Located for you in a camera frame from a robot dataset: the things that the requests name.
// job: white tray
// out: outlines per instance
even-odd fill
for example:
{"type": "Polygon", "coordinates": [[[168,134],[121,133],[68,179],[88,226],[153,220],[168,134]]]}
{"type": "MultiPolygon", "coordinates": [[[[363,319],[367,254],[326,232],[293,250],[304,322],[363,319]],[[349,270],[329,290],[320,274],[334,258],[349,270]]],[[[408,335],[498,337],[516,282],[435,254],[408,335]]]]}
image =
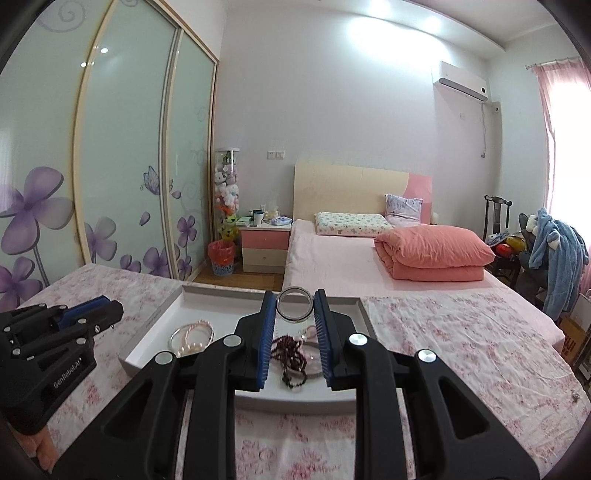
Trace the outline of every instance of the white tray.
{"type": "MultiPolygon", "coordinates": [[[[121,350],[119,360],[129,375],[135,375],[154,355],[168,350],[168,340],[177,328],[200,319],[206,319],[212,324],[215,335],[213,340],[216,341],[233,333],[240,318],[260,312],[262,299],[262,293],[179,287],[121,350]]],[[[289,296],[285,302],[287,311],[289,304],[298,303],[297,298],[291,299],[289,296]]],[[[367,313],[359,299],[328,297],[328,302],[334,312],[351,317],[358,332],[375,338],[367,313]]],[[[313,314],[305,322],[296,325],[287,323],[276,315],[274,338],[281,335],[298,337],[308,325],[314,325],[313,314]]],[[[355,412],[354,390],[333,392],[326,386],[326,380],[322,375],[308,379],[301,387],[290,389],[281,381],[281,374],[279,364],[271,360],[265,388],[257,393],[237,391],[236,406],[274,413],[355,412]]]]}

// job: ceiling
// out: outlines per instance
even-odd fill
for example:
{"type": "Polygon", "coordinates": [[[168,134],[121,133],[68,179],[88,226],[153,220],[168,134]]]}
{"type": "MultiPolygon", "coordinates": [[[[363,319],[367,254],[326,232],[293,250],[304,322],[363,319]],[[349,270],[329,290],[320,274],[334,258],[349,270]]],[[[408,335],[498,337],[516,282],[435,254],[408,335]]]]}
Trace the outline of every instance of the ceiling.
{"type": "Polygon", "coordinates": [[[425,31],[481,58],[505,44],[554,23],[537,0],[222,0],[228,10],[256,4],[310,5],[382,18],[425,31]]]}
{"type": "Polygon", "coordinates": [[[414,0],[478,30],[504,46],[554,18],[537,0],[414,0]]]}

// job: pink bedsheet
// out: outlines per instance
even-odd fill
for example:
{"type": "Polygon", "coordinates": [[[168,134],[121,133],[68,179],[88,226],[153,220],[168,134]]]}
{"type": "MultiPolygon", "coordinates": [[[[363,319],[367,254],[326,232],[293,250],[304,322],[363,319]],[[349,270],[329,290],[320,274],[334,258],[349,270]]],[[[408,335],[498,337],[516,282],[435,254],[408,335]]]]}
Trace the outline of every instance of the pink bedsheet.
{"type": "MultiPolygon", "coordinates": [[[[180,284],[90,264],[27,302],[75,305],[104,294],[124,306],[124,318],[115,329],[95,337],[96,368],[48,422],[60,453],[129,381],[117,359],[119,351],[180,284]]],[[[514,315],[499,292],[457,291],[437,300],[420,292],[398,292],[363,303],[379,341],[405,353],[433,348],[522,443],[544,476],[577,435],[589,414],[589,400],[566,363],[514,315]],[[408,322],[411,314],[427,321],[408,322]],[[465,334],[450,336],[450,329],[465,334]]],[[[408,447],[406,422],[402,426],[408,447]]],[[[186,430],[181,435],[184,445],[186,430]]],[[[352,479],[354,444],[351,415],[236,411],[237,480],[352,479]]],[[[414,472],[411,455],[407,467],[414,472]]]]}
{"type": "Polygon", "coordinates": [[[413,282],[394,280],[375,251],[373,238],[316,235],[314,223],[296,220],[291,229],[283,287],[299,286],[310,292],[323,288],[332,297],[390,297],[401,291],[422,291],[432,299],[450,292],[494,292],[549,344],[560,352],[563,332],[544,313],[495,277],[482,281],[413,282]]]}

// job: sliding wardrobe door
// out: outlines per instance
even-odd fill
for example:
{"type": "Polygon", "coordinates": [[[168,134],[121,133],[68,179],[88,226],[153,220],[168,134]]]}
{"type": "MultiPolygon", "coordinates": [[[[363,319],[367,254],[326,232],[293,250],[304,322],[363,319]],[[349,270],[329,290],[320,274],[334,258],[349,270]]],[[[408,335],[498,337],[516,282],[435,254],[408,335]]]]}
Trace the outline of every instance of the sliding wardrobe door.
{"type": "Polygon", "coordinates": [[[172,186],[166,198],[172,267],[175,277],[185,280],[205,261],[210,239],[208,158],[215,64],[187,34],[179,38],[177,51],[164,174],[172,186]]]}
{"type": "Polygon", "coordinates": [[[0,312],[84,263],[72,128],[84,65],[110,4],[55,0],[0,74],[0,312]]]}
{"type": "Polygon", "coordinates": [[[160,181],[160,138],[177,29],[144,0],[117,2],[111,13],[91,56],[76,125],[85,260],[169,277],[160,199],[169,185],[160,181]]]}

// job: trash bin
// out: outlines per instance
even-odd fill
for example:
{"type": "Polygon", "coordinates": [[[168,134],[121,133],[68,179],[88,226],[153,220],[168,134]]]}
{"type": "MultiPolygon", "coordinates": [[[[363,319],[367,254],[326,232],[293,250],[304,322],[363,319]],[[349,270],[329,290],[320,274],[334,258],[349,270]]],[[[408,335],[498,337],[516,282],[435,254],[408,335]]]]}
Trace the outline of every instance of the trash bin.
{"type": "Polygon", "coordinates": [[[213,274],[226,277],[234,273],[236,245],[230,240],[217,240],[207,246],[207,254],[212,261],[213,274]]]}

